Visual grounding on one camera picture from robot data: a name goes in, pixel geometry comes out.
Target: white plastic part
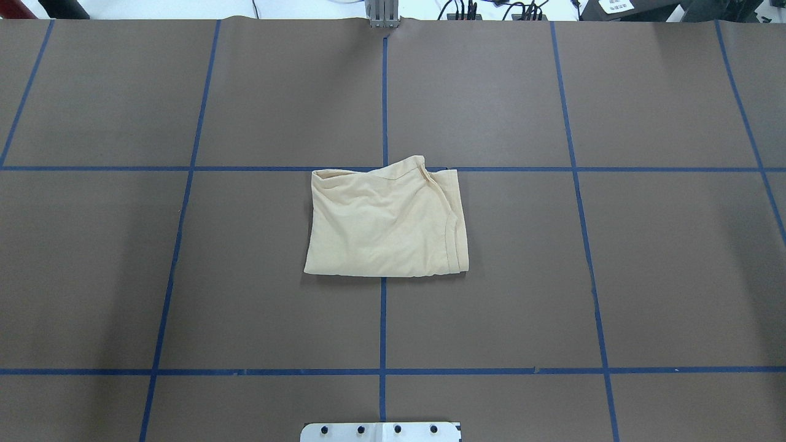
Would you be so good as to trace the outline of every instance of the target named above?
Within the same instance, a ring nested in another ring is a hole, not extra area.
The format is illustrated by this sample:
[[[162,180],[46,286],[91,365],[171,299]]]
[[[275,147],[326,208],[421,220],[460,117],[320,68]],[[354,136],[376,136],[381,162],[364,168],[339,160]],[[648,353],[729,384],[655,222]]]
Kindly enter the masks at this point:
[[[300,442],[461,442],[456,422],[308,424]]]

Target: beige towel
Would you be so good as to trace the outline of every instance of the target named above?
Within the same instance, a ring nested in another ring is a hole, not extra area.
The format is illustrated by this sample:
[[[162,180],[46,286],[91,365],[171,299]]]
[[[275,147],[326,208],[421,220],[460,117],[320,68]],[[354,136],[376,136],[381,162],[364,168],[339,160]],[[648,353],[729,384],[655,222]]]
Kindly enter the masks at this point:
[[[409,157],[371,172],[311,174],[314,223],[305,272],[429,276],[469,270],[458,173]]]

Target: grid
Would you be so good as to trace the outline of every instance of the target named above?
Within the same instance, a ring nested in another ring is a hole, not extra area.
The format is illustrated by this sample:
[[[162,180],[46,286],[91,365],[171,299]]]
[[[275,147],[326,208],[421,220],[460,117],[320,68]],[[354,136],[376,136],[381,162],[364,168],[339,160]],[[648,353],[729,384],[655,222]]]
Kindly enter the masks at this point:
[[[238,368],[238,369],[165,369],[160,368],[161,355],[164,343],[164,337],[167,328],[167,319],[170,312],[170,304],[172,292],[174,289],[175,270],[180,255],[181,243],[183,238],[183,225],[186,219],[186,211],[189,206],[189,199],[192,189],[194,176],[197,172],[209,171],[270,171],[270,172],[286,172],[286,171],[311,171],[319,168],[335,167],[311,167],[311,166],[199,166],[197,165],[197,155],[200,147],[200,136],[202,126],[204,123],[205,109],[209,106],[209,92],[211,85],[211,75],[215,63],[215,55],[219,43],[221,20],[215,22],[215,31],[212,39],[212,47],[210,52],[209,64],[207,68],[207,75],[204,81],[204,91],[200,103],[200,112],[196,125],[196,134],[193,140],[193,150],[191,152],[189,166],[7,166],[5,165],[6,157],[13,146],[13,137],[20,118],[24,114],[24,106],[32,87],[34,87],[34,80],[36,73],[39,69],[42,58],[45,55],[46,46],[49,42],[50,35],[54,21],[49,22],[46,29],[42,45],[40,47],[38,56],[35,59],[35,64],[31,71],[29,80],[24,93],[22,95],[20,104],[18,106],[16,115],[9,128],[8,138],[4,145],[2,155],[0,156],[0,171],[179,171],[187,172],[185,181],[185,191],[182,197],[182,207],[178,220],[177,235],[174,241],[174,251],[172,252],[171,265],[168,273],[168,282],[166,293],[163,300],[163,310],[160,316],[160,325],[158,329],[155,354],[150,369],[94,369],[94,368],[81,368],[81,369],[32,369],[32,368],[2,368],[0,369],[0,376],[9,375],[55,375],[55,376],[72,376],[72,375],[90,375],[90,376],[139,376],[149,378],[148,394],[145,401],[145,409],[140,428],[140,440],[145,440],[149,426],[149,420],[152,409],[155,407],[156,397],[156,382],[158,377],[172,377],[172,376],[347,376],[347,375],[365,375],[374,376],[379,379],[379,416],[381,421],[387,420],[387,382],[388,377],[394,376],[436,376],[436,375],[466,375],[466,376],[481,376],[481,375],[508,375],[508,376],[525,376],[525,375],[572,375],[572,374],[585,374],[601,376],[604,379],[604,387],[606,393],[606,401],[608,405],[608,414],[610,418],[610,426],[612,431],[612,439],[616,442],[620,440],[617,414],[615,409],[614,389],[612,388],[612,375],[613,374],[720,374],[720,373],[786,373],[786,366],[610,366],[606,340],[604,336],[603,320],[601,317],[601,302],[598,299],[598,289],[595,279],[595,270],[593,267],[593,254],[591,248],[591,240],[588,234],[587,222],[584,211],[584,204],[582,200],[582,191],[580,186],[580,176],[583,174],[592,174],[594,172],[620,172],[620,173],[648,173],[648,172],[673,172],[673,173],[750,173],[759,174],[763,185],[766,189],[766,196],[769,205],[772,209],[772,216],[777,223],[780,233],[780,239],[786,245],[786,230],[784,230],[783,220],[778,211],[776,198],[773,194],[770,185],[768,174],[786,172],[786,168],[766,168],[762,162],[762,157],[758,151],[751,125],[745,111],[744,104],[740,98],[740,93],[732,73],[729,58],[726,53],[724,38],[722,34],[721,25],[715,22],[715,30],[717,32],[718,44],[722,52],[722,58],[725,64],[726,74],[729,80],[729,86],[733,92],[734,99],[739,108],[740,118],[742,119],[748,140],[751,145],[751,150],[755,156],[756,167],[583,167],[578,166],[576,155],[574,151],[573,136],[571,133],[571,121],[569,118],[569,108],[566,99],[565,86],[563,81],[562,68],[560,66],[559,45],[554,23],[550,24],[550,31],[553,44],[553,55],[556,66],[557,82],[559,85],[561,110],[564,118],[564,133],[567,139],[567,149],[570,158],[570,166],[566,167],[551,167],[551,166],[531,166],[531,167],[473,167],[473,166],[460,166],[455,167],[458,171],[464,172],[562,172],[570,173],[572,177],[573,187],[575,190],[575,202],[578,211],[578,220],[581,228],[583,251],[586,258],[586,264],[589,270],[589,280],[591,283],[591,293],[594,306],[594,322],[597,331],[597,341],[599,344],[598,351],[601,358],[600,367],[500,367],[500,368],[391,368],[387,365],[387,279],[380,279],[380,330],[379,330],[379,366],[378,368],[354,368],[354,369],[333,369],[333,368],[306,368],[306,369],[255,369],[255,368]],[[388,67],[388,44],[389,36],[385,36],[381,40],[381,156],[383,165],[390,163],[388,158],[388,141],[387,141],[387,67]],[[356,171],[368,171],[374,169],[373,167],[342,167]],[[429,168],[431,170],[439,170],[442,168]]]

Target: horizontal blue line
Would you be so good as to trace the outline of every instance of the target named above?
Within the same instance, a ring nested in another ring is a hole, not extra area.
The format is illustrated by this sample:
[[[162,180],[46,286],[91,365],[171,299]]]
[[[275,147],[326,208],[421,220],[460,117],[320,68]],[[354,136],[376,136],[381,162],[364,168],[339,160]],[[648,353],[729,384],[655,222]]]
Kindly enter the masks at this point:
[[[576,368],[306,368],[306,369],[159,369],[159,376],[456,376],[528,374],[603,374],[600,367]],[[609,367],[610,374],[786,373],[786,366],[634,366]],[[150,369],[0,368],[0,376],[149,376]]]
[[[786,373],[786,366],[636,366],[609,368],[611,374]]]
[[[0,368],[0,376],[150,376],[148,369],[113,368]]]
[[[367,172],[377,166],[195,166],[194,171],[289,171],[304,172],[321,169]],[[459,166],[455,168],[428,167],[429,171],[456,170],[463,172],[571,172],[571,167],[561,166]],[[2,166],[0,171],[188,171],[189,166]],[[639,168],[639,167],[577,167],[579,172],[759,172],[758,168]],[[786,168],[765,168],[768,172],[786,172]]]

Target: vertical blue line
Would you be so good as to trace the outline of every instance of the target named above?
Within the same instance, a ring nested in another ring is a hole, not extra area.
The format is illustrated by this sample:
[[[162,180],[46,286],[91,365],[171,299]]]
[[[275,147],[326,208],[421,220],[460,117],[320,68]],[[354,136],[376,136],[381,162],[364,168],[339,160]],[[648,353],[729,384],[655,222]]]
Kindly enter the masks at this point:
[[[382,165],[387,159],[387,37],[382,39]]]
[[[387,420],[385,389],[387,379],[387,278],[380,287],[380,422]]]
[[[606,400],[608,402],[608,415],[612,424],[612,437],[615,442],[619,442],[619,430],[617,428],[617,413],[614,406],[614,393],[612,391],[612,376],[608,369],[608,357],[606,355],[606,339],[603,334],[603,321],[601,319],[601,303],[597,298],[597,285],[595,282],[595,268],[592,264],[592,251],[590,250],[590,237],[587,234],[586,218],[584,216],[584,202],[582,192],[578,184],[578,169],[576,167],[576,155],[573,149],[573,134],[571,132],[571,121],[567,114],[567,99],[565,98],[565,85],[562,79],[562,67],[560,65],[560,51],[556,42],[556,29],[554,22],[551,25],[551,41],[554,48],[554,63],[556,65],[556,78],[560,87],[560,100],[562,101],[562,117],[565,124],[565,135],[567,137],[567,151],[571,157],[571,169],[573,171],[573,187],[576,192],[576,204],[578,205],[578,220],[582,227],[582,240],[584,241],[584,256],[589,268],[589,280],[592,287],[592,298],[595,304],[595,328],[597,329],[597,341],[601,350],[601,362],[603,364],[603,379],[606,384]]]
[[[49,27],[46,28],[46,33],[44,34],[44,41],[41,42],[41,49],[39,49],[39,55],[35,58],[35,63],[33,64],[33,70],[30,71],[28,84],[27,86],[24,87],[24,92],[22,93],[22,99],[19,101],[17,114],[13,117],[13,122],[11,123],[11,127],[8,130],[8,138],[6,138],[6,145],[3,146],[2,154],[0,154],[0,167],[6,162],[8,151],[9,149],[11,149],[11,141],[13,140],[13,133],[17,131],[17,124],[19,124],[19,118],[22,117],[22,110],[24,109],[24,103],[27,102],[28,94],[30,94],[30,88],[33,87],[33,79],[35,79],[35,74],[39,71],[39,65],[41,64],[41,59],[44,57],[44,50],[46,50],[46,44],[49,42],[50,35],[52,35],[53,27],[54,27],[54,20],[50,20]]]
[[[221,20],[215,21],[215,31],[213,33],[213,46],[210,51],[210,62],[208,63],[208,74],[204,81],[204,90],[202,91],[202,104],[199,111],[199,119],[196,122],[196,134],[194,135],[194,145],[191,150],[191,165],[189,166],[189,176],[185,181],[185,192],[183,194],[183,204],[180,208],[180,220],[178,221],[178,233],[174,240],[174,251],[172,252],[172,262],[169,266],[169,279],[167,281],[167,293],[163,299],[163,309],[161,311],[161,322],[158,327],[158,338],[156,339],[156,353],[153,356],[152,371],[150,374],[150,383],[148,385],[148,395],[145,401],[145,413],[142,415],[142,424],[139,431],[139,441],[144,442],[147,437],[147,428],[150,422],[150,411],[152,410],[153,396],[156,392],[156,381],[158,378],[158,367],[161,361],[161,349],[163,347],[163,336],[167,329],[167,317],[169,316],[169,306],[172,299],[172,289],[174,288],[174,269],[177,267],[178,259],[180,257],[180,244],[183,239],[183,223],[185,221],[185,210],[188,208],[189,199],[191,197],[191,183],[194,176],[194,167],[197,165],[197,154],[199,153],[199,141],[202,133],[202,123],[204,121],[204,110],[208,104],[208,93],[210,91],[210,79],[213,72],[213,63],[215,62],[215,48],[219,42],[219,30],[221,29]]]
[[[742,117],[742,123],[745,126],[745,132],[747,132],[747,139],[751,142],[751,149],[753,149],[753,156],[756,158],[756,164],[758,165],[758,171],[762,176],[762,181],[764,182],[764,188],[767,192],[767,198],[769,198],[769,206],[773,209],[773,213],[775,214],[775,221],[778,224],[778,230],[780,231],[780,239],[783,241],[784,245],[786,245],[786,229],[784,229],[784,222],[783,219],[780,217],[780,212],[778,212],[778,204],[775,202],[775,196],[773,195],[773,190],[769,186],[769,180],[767,178],[766,170],[764,169],[764,163],[762,162],[762,156],[758,152],[758,146],[756,145],[756,138],[753,136],[753,131],[751,130],[751,124],[747,120],[747,113],[745,112],[745,107],[742,106],[742,98],[740,98],[740,92],[736,87],[736,81],[734,81],[734,74],[732,73],[732,66],[729,63],[729,56],[726,53],[726,44],[723,42],[723,33],[721,32],[721,24],[719,21],[715,21],[715,33],[718,34],[718,43],[721,46],[721,55],[723,56],[723,64],[726,66],[726,75],[729,76],[729,83],[732,87],[732,92],[734,93],[734,99],[737,102],[737,107],[740,109],[740,116]]]

